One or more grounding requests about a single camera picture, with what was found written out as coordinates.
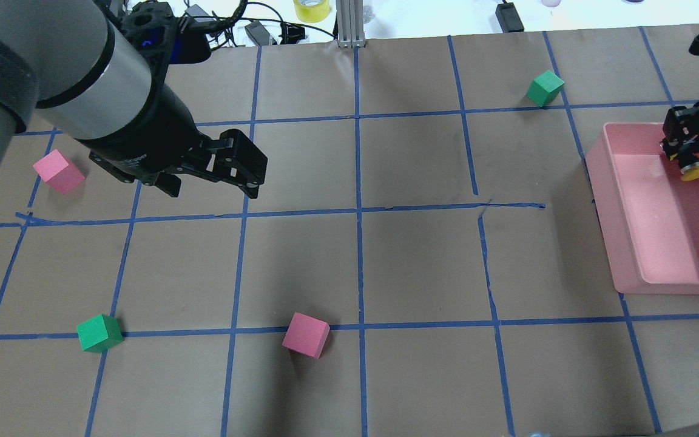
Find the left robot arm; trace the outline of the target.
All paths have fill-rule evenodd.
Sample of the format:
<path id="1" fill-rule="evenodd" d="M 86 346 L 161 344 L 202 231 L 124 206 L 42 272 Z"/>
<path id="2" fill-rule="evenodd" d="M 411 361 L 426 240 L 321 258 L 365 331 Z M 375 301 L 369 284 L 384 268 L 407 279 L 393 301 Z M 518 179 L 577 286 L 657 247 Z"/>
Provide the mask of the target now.
<path id="1" fill-rule="evenodd" d="M 104 1 L 0 1 L 0 165 L 38 113 L 125 185 L 177 197 L 189 175 L 256 199 L 268 158 L 240 130 L 203 135 L 166 85 L 169 66 L 208 60 L 206 36 L 233 27 L 247 5 L 197 21 L 157 1 L 125 15 Z"/>

